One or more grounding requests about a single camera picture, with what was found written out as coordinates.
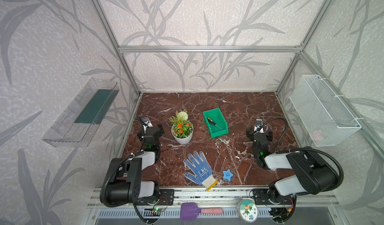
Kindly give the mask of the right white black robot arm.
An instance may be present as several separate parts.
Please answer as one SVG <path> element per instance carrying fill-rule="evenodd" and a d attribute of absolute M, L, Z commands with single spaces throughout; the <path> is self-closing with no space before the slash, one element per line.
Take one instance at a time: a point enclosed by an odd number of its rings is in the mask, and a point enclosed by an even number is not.
<path fill-rule="evenodd" d="M 293 176 L 280 179 L 270 185 L 274 196 L 317 195 L 338 188 L 344 180 L 340 163 L 329 154 L 302 147 L 285 151 L 269 152 L 271 133 L 260 132 L 260 128 L 247 128 L 246 136 L 253 143 L 255 162 L 263 170 L 292 170 Z"/>

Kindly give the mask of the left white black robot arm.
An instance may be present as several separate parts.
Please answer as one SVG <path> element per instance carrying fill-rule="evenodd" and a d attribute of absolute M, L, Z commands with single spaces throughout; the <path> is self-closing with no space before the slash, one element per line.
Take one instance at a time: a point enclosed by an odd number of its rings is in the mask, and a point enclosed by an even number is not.
<path fill-rule="evenodd" d="M 114 208 L 128 203 L 149 204 L 160 198 L 158 182 L 143 181 L 142 171 L 159 161 L 163 134 L 160 124 L 157 127 L 142 126 L 138 133 L 142 144 L 140 152 L 111 160 L 100 192 L 102 204 Z"/>

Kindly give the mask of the green plastic bin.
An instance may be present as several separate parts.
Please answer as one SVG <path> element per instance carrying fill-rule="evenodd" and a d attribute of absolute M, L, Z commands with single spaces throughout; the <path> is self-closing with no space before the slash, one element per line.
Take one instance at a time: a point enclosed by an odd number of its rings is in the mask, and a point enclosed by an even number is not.
<path fill-rule="evenodd" d="M 221 110 L 219 108 L 207 110 L 203 112 L 204 115 L 204 121 L 207 124 L 209 133 L 211 138 L 216 138 L 221 135 L 225 135 L 229 133 L 228 123 L 226 122 Z M 219 129 L 218 127 L 215 127 L 211 125 L 207 118 L 211 118 L 219 127 L 221 127 L 223 130 Z"/>

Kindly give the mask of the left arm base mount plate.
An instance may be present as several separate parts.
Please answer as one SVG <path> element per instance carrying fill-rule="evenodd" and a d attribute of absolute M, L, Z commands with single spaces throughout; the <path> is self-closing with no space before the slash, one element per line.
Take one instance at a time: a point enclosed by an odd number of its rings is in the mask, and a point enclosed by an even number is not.
<path fill-rule="evenodd" d="M 149 197 L 139 198 L 136 202 L 137 206 L 171 206 L 175 198 L 175 190 L 173 189 L 160 189 L 155 190 Z"/>

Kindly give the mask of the black handled screwdriver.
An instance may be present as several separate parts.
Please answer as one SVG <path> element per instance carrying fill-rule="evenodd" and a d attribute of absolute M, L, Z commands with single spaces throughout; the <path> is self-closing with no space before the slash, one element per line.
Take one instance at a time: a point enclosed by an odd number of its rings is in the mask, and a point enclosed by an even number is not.
<path fill-rule="evenodd" d="M 221 129 L 221 130 L 223 130 L 221 127 L 219 127 L 211 118 L 207 118 L 207 121 L 211 124 L 211 125 L 213 125 L 213 126 L 215 126 L 215 127 L 218 127 L 219 129 Z"/>

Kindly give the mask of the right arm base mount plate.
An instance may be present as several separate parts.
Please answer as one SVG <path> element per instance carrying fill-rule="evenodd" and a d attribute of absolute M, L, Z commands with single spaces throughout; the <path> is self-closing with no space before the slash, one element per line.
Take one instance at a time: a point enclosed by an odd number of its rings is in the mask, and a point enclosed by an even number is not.
<path fill-rule="evenodd" d="M 293 205 L 296 201 L 294 195 L 282 196 L 274 189 L 253 189 L 250 197 L 256 205 Z"/>

